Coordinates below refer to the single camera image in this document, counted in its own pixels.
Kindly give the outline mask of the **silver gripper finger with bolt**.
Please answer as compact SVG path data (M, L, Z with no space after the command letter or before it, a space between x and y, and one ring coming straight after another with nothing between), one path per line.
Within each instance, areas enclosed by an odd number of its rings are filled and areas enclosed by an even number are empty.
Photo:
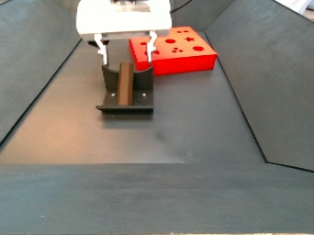
M148 62L152 62L152 53L157 50L157 47L155 47L157 39L158 39L157 32L150 31L150 41L148 41L147 46L146 46L146 48L147 48L147 61Z

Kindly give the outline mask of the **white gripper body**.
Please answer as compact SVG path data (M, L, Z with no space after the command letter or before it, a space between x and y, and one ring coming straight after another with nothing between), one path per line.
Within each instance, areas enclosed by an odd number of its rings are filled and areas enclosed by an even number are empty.
M86 41L167 35L173 27L170 0L82 0L76 29Z

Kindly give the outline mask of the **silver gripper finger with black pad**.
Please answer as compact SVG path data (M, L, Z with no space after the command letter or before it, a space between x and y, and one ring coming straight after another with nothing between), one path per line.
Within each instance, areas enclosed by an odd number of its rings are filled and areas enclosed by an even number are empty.
M108 41L103 38L100 34L95 35L95 42L98 45L98 53L102 55L103 58L103 64L108 64L108 53L107 53L107 45Z

